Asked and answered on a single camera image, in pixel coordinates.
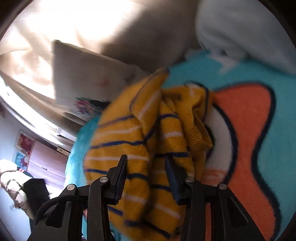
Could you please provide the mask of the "yellow striped knit sweater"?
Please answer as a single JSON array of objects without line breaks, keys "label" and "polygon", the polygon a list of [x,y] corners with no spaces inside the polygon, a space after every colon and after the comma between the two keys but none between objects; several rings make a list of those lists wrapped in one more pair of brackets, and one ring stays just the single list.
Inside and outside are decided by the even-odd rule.
[{"label": "yellow striped knit sweater", "polygon": [[111,102],[83,160],[91,183],[127,156],[122,199],[108,211],[111,224],[129,240],[180,239],[185,207],[173,198],[165,158],[200,179],[212,147],[204,119],[213,92],[195,83],[164,89],[168,74],[159,70]]}]

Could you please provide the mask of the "beige and black clothes pile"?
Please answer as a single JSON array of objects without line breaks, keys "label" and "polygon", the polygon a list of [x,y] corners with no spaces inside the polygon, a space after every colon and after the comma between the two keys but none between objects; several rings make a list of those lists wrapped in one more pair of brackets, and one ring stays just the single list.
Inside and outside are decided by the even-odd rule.
[{"label": "beige and black clothes pile", "polygon": [[1,188],[14,202],[14,207],[22,209],[34,220],[40,207],[49,200],[45,180],[33,178],[8,160],[1,160]]}]

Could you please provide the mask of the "pink wooden dresser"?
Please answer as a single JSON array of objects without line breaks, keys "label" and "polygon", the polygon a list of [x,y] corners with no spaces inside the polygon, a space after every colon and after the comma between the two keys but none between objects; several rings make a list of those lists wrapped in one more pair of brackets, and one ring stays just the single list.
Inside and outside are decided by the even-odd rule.
[{"label": "pink wooden dresser", "polygon": [[29,158],[27,171],[46,184],[63,189],[68,157],[36,141]]}]

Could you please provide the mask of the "teal cartoon fleece blanket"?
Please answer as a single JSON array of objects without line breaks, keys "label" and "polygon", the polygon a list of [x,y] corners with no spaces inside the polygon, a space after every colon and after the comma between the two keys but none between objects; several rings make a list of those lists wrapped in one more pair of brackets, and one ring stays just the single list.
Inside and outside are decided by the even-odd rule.
[{"label": "teal cartoon fleece blanket", "polygon": [[255,61],[200,53],[171,68],[165,87],[197,82],[215,92],[214,138],[204,182],[229,184],[266,240],[295,212],[295,77]]}]

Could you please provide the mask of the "white floral butterfly pillow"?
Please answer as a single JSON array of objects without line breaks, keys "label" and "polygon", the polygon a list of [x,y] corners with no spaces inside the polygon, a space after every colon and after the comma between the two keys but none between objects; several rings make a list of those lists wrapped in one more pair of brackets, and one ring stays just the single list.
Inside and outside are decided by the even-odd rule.
[{"label": "white floral butterfly pillow", "polygon": [[128,86],[148,73],[136,65],[55,40],[52,77],[56,104],[85,121],[100,115]]}]

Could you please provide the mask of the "beige window curtain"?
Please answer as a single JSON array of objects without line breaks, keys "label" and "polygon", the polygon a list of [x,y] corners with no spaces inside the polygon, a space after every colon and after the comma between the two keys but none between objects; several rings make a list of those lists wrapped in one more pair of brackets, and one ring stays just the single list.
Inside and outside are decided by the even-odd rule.
[{"label": "beige window curtain", "polygon": [[138,16],[133,1],[21,1],[1,40],[1,76],[32,109],[76,135],[86,121],[56,104],[55,40],[100,54],[115,32]]}]

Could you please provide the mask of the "grey fluffy cushion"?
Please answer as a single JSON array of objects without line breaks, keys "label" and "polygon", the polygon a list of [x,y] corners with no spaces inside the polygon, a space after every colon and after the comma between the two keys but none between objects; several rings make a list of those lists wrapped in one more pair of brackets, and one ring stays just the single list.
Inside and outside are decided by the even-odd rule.
[{"label": "grey fluffy cushion", "polygon": [[199,1],[134,1],[138,16],[102,45],[101,53],[154,72],[199,49],[195,19]]}]

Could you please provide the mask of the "colourful wall poster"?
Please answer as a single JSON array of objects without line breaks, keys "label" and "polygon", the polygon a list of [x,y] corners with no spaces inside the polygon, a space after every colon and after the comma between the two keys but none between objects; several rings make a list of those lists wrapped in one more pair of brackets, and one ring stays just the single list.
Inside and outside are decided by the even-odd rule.
[{"label": "colourful wall poster", "polygon": [[35,140],[35,138],[33,138],[31,135],[28,135],[26,132],[23,132],[22,130],[18,132],[14,145],[15,151],[12,161],[25,171],[27,171],[29,166],[29,160]]}]

